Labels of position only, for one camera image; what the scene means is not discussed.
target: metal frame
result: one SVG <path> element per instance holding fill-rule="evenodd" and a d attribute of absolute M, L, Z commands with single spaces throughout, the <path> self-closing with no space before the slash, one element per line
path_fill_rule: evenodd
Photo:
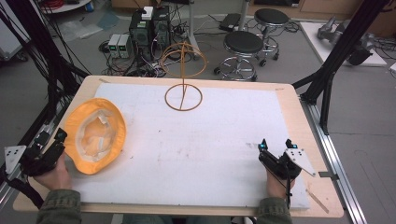
<path fill-rule="evenodd" d="M 194 48 L 192 48 L 192 50 L 194 51 L 194 56 L 193 59 L 194 60 L 198 60 L 200 58 L 200 52 L 199 52 L 199 47 L 198 47 L 198 43 L 195 40 L 195 36 L 194 36 L 194 0 L 190 0 L 189 2 L 189 8 L 190 8 L 190 24 L 189 24 L 189 30 L 187 31 L 187 35 L 190 41 L 190 44 L 192 46 L 194 46 Z"/>
<path fill-rule="evenodd" d="M 289 20 L 285 23 L 271 23 L 271 22 L 260 21 L 260 19 L 257 18 L 256 13 L 254 14 L 254 20 L 258 24 L 265 27 L 264 30 L 262 31 L 262 43 L 264 44 L 264 47 L 262 48 L 262 52 L 264 52 L 264 56 L 262 57 L 262 60 L 260 62 L 260 65 L 264 66 L 269 52 L 276 51 L 276 58 L 275 58 L 276 60 L 277 60 L 277 55 L 279 54 L 279 44 L 271 36 L 269 36 L 270 28 L 272 28 L 272 30 L 275 30 L 277 28 L 285 27 L 286 24 L 289 22 Z M 269 44 L 270 40 L 272 40 L 276 44 L 270 45 Z"/>
<path fill-rule="evenodd" d="M 67 106 L 63 107 L 62 104 L 58 103 L 57 108 L 56 108 L 57 116 L 54 117 L 48 123 L 46 123 L 46 120 L 48 118 L 48 113 L 49 113 L 49 105 L 46 105 L 44 107 L 44 109 L 41 111 L 41 113 L 38 115 L 38 117 L 36 118 L 35 122 L 30 127 L 30 129 L 27 131 L 25 136 L 18 143 L 18 145 L 19 146 L 20 145 L 25 145 L 25 146 L 32 145 L 34 139 L 37 138 L 38 135 L 43 131 L 49 133 L 49 135 L 52 135 L 66 108 L 67 108 Z M 6 169 L 5 166 L 6 166 L 6 164 L 4 163 L 0 169 L 0 172 L 2 172 L 3 169 Z M 0 175 L 0 177 L 1 177 L 1 179 L 0 179 L 0 212 L 1 212 L 1 210 L 4 208 L 4 206 L 8 202 L 9 198 L 11 197 L 11 195 L 15 189 L 10 187 L 6 183 L 6 181 L 2 178 L 1 175 Z M 12 173 L 7 176 L 7 178 L 9 180 L 12 180 L 14 178 L 20 178 L 20 177 L 21 177 L 21 170 L 20 170 L 19 165 L 17 165 L 15 167 L 15 169 L 12 171 Z"/>
<path fill-rule="evenodd" d="M 308 109 L 309 114 L 311 115 L 311 121 L 315 125 L 315 128 L 318 132 L 322 151 L 327 158 L 329 169 L 333 176 L 336 176 L 333 182 L 338 187 L 339 193 L 343 198 L 344 207 L 349 213 L 349 217 L 355 224 L 366 224 L 366 218 L 361 211 L 361 206 L 359 205 L 358 199 L 356 198 L 349 180 L 347 179 L 347 174 L 340 161 L 340 158 L 338 157 L 337 151 L 335 150 L 334 144 L 332 143 L 332 139 L 329 135 L 323 132 L 322 128 L 320 127 L 320 112 L 318 108 L 315 105 L 309 105 L 307 103 L 305 103 L 305 106 Z"/>
<path fill-rule="evenodd" d="M 231 67 L 231 65 L 227 63 L 228 61 L 235 61 L 235 65 L 233 67 L 233 71 L 232 72 L 225 73 L 223 71 L 223 69 L 221 69 L 221 66 L 222 65 L 226 65 L 226 66 Z M 249 65 L 250 68 L 241 68 L 242 63 L 245 63 L 246 65 Z M 224 79 L 224 78 L 227 77 L 227 78 L 229 78 L 231 80 L 235 80 L 235 81 L 245 81 L 245 80 L 248 80 L 248 79 L 251 79 L 251 78 L 252 78 L 252 80 L 254 80 L 254 77 L 256 76 L 256 69 L 254 69 L 253 64 L 249 60 L 247 60 L 247 59 L 245 59 L 245 58 L 243 58 L 241 56 L 236 56 L 236 57 L 231 57 L 231 58 L 225 59 L 222 63 L 220 63 L 219 71 L 222 74 L 221 79 Z M 241 74 L 241 72 L 249 72 L 250 75 L 244 77 Z M 235 74 L 236 76 L 240 76 L 240 78 L 232 77 L 231 74 Z"/>
<path fill-rule="evenodd" d="M 332 94 L 332 80 L 334 79 L 337 70 L 354 51 L 354 48 L 361 40 L 361 37 L 387 2 L 388 0 L 363 1 L 359 10 L 356 12 L 350 24 L 332 49 L 332 52 L 330 52 L 329 57 L 319 70 L 316 73 L 292 84 L 294 89 L 297 89 L 312 82 L 308 90 L 301 95 L 302 100 L 307 101 L 311 105 L 316 104 L 318 97 L 323 92 L 320 112 L 320 127 L 326 134 L 329 134 L 327 124 Z"/>

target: desk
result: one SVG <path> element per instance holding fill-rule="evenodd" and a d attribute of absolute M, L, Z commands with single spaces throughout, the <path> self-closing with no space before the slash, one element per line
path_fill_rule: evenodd
<path fill-rule="evenodd" d="M 315 22 L 300 22 L 301 27 L 303 28 L 303 32 L 306 38 L 309 41 L 309 44 L 314 49 L 315 53 L 318 55 L 320 61 L 324 63 L 326 59 L 329 57 L 334 45 L 329 42 L 327 39 L 320 40 L 318 38 L 318 29 L 324 25 L 324 23 L 315 23 Z M 387 63 L 375 52 L 375 50 L 371 49 L 370 52 L 373 54 L 368 57 L 360 66 L 372 66 L 372 67 L 380 67 L 385 66 Z M 351 66 L 350 63 L 345 61 L 343 65 Z"/>
<path fill-rule="evenodd" d="M 86 77 L 78 90 L 75 99 L 67 109 L 59 127 L 64 126 L 65 118 L 81 103 L 92 98 L 101 83 L 126 83 L 137 85 L 172 86 L 180 83 L 175 78 L 145 78 L 145 77 Z M 216 80 L 187 79 L 189 84 L 200 88 L 228 88 L 246 90 L 275 91 L 282 110 L 289 136 L 293 142 L 298 142 L 307 152 L 315 170 L 326 171 L 326 166 L 318 151 L 314 135 L 309 127 L 300 101 L 294 88 L 289 84 L 249 83 Z M 330 178 L 311 177 L 302 173 L 301 177 L 306 185 L 310 208 L 305 210 L 291 210 L 295 217 L 340 217 L 344 214 L 338 196 Z M 32 186 L 43 196 L 48 193 L 33 180 Z M 35 211 L 33 204 L 19 194 L 14 202 L 14 209 L 18 211 Z M 178 205 L 138 205 L 115 203 L 83 203 L 83 212 L 99 213 L 141 213 L 141 214 L 170 214 L 170 215 L 224 215 L 224 216 L 255 216 L 257 208 L 254 207 L 224 207 L 224 206 L 178 206 Z"/>

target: wooden board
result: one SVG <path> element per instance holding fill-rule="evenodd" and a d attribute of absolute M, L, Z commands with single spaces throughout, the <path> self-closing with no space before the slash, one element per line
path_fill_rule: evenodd
<path fill-rule="evenodd" d="M 128 83 L 138 85 L 157 85 L 170 87 L 179 84 L 177 78 L 150 78 L 150 77 L 106 77 L 89 76 L 84 79 L 73 102 L 66 110 L 59 127 L 64 127 L 64 122 L 70 113 L 83 102 L 91 99 L 102 83 Z M 188 83 L 200 88 L 221 88 L 233 90 L 259 90 L 275 91 L 281 107 L 282 116 L 286 122 L 290 138 L 304 148 L 316 171 L 327 171 L 321 154 L 318 150 L 312 130 L 309 127 L 304 111 L 297 97 L 295 89 L 290 84 L 236 82 L 219 80 L 189 79 Z M 291 209 L 293 217 L 341 217 L 344 214 L 338 195 L 330 178 L 312 177 L 302 172 L 300 175 L 305 183 L 308 195 L 309 209 Z M 35 182 L 30 183 L 40 195 L 45 198 L 48 190 Z M 23 194 L 18 194 L 13 207 L 17 211 L 37 211 L 32 202 Z M 196 215 L 196 216 L 257 216 L 257 207 L 231 207 L 231 206 L 180 206 L 180 205 L 146 205 L 131 203 L 83 203 L 82 212 L 94 213 L 138 213 L 138 214 L 168 214 L 168 215 Z"/>

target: gray floor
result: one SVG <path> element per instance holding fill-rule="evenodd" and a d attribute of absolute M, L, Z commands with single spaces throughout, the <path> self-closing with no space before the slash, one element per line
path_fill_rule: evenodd
<path fill-rule="evenodd" d="M 58 15 L 58 22 L 82 20 L 83 25 L 96 24 L 106 10 L 93 13 L 84 10 Z M 195 20 L 199 27 L 206 21 Z M 111 34 L 127 32 L 129 21 L 119 20 L 115 26 L 88 39 L 67 42 L 70 49 L 93 74 L 106 69 L 106 59 L 97 50 Z M 205 30 L 197 33 L 220 32 L 211 21 Z M 201 51 L 207 56 L 208 66 L 197 78 L 219 79 L 213 69 L 230 54 L 223 49 L 224 35 L 197 35 Z M 309 46 L 304 34 L 284 32 L 276 37 L 281 45 L 278 61 L 268 60 L 264 68 L 256 66 L 258 81 L 293 83 L 316 72 L 320 61 Z M 395 61 L 388 60 L 388 67 Z M 188 67 L 199 65 L 191 61 Z M 335 76 L 329 117 L 331 138 L 344 165 L 368 223 L 396 223 L 396 79 L 388 67 L 342 66 Z M 0 67 L 0 146 L 16 145 L 47 102 L 47 83 L 31 61 L 8 62 Z M 297 90 L 304 92 L 306 87 Z M 0 212 L 1 223 L 33 223 L 35 213 L 21 213 L 12 209 L 12 199 Z M 84 214 L 85 223 L 110 223 L 109 214 Z M 340 218 L 301 218 L 294 223 L 350 223 L 347 213 Z"/>

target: electronic equipment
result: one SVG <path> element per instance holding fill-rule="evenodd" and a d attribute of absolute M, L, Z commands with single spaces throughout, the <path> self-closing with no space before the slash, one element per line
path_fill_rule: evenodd
<path fill-rule="evenodd" d="M 254 5 L 297 7 L 300 0 L 254 0 Z"/>
<path fill-rule="evenodd" d="M 121 35 L 119 43 L 117 44 L 121 58 L 129 58 L 133 54 L 132 41 L 130 35 Z"/>
<path fill-rule="evenodd" d="M 154 10 L 152 18 L 154 25 L 157 48 L 166 49 L 171 44 L 171 22 L 169 16 L 169 6 L 158 7 Z"/>
<path fill-rule="evenodd" d="M 259 160 L 273 175 L 282 180 L 287 180 L 286 195 L 288 196 L 288 207 L 290 207 L 290 184 L 304 169 L 307 173 L 315 176 L 315 170 L 309 162 L 303 149 L 299 149 L 289 139 L 286 141 L 286 149 L 283 155 L 278 159 L 268 151 L 265 138 L 262 143 L 258 144 L 260 151 Z"/>
<path fill-rule="evenodd" d="M 143 21 L 151 21 L 153 9 L 154 9 L 153 7 L 144 7 L 143 8 L 143 10 L 144 10 L 144 12 L 142 13 Z"/>
<path fill-rule="evenodd" d="M 143 21 L 142 12 L 137 10 L 131 18 L 129 33 L 134 45 L 134 55 L 137 60 L 152 60 L 151 45 L 153 41 L 152 21 Z"/>
<path fill-rule="evenodd" d="M 232 32 L 233 28 L 236 27 L 239 23 L 239 19 L 241 15 L 238 13 L 228 14 L 224 20 L 220 23 L 219 29 Z"/>
<path fill-rule="evenodd" d="M 163 0 L 163 2 L 175 3 L 175 4 L 182 4 L 182 5 L 189 5 L 189 0 Z"/>
<path fill-rule="evenodd" d="M 54 142 L 43 152 L 44 146 L 50 140 L 50 134 L 43 131 L 35 139 L 31 147 L 26 146 L 6 147 L 6 167 L 1 167 L 0 178 L 6 183 L 25 194 L 37 207 L 40 208 L 44 200 L 41 195 L 29 184 L 26 176 L 43 175 L 56 167 L 57 160 L 64 153 L 64 139 L 67 133 L 61 128 L 58 129 L 54 137 Z M 8 179 L 8 176 L 20 164 L 22 177 Z"/>
<path fill-rule="evenodd" d="M 149 46 L 152 42 L 151 21 L 143 21 L 142 14 L 138 11 L 134 13 L 129 26 L 131 39 L 138 47 Z"/>
<path fill-rule="evenodd" d="M 335 17 L 331 17 L 326 24 L 318 28 L 318 39 L 327 39 L 333 45 L 335 45 L 338 40 L 341 38 L 341 35 L 344 33 L 346 28 L 348 27 L 350 20 L 343 21 L 335 28 L 334 32 L 332 31 L 333 25 L 335 23 Z M 352 65 L 359 65 L 364 63 L 368 57 L 373 55 L 370 52 L 371 49 L 375 47 L 375 36 L 373 34 L 366 33 L 361 37 L 361 40 L 358 44 L 354 46 L 352 52 L 350 52 L 349 56 L 346 58 L 346 61 Z"/>
<path fill-rule="evenodd" d="M 110 50 L 111 57 L 119 58 L 119 49 L 117 45 L 119 44 L 121 35 L 112 35 L 110 40 L 108 41 L 108 49 Z"/>

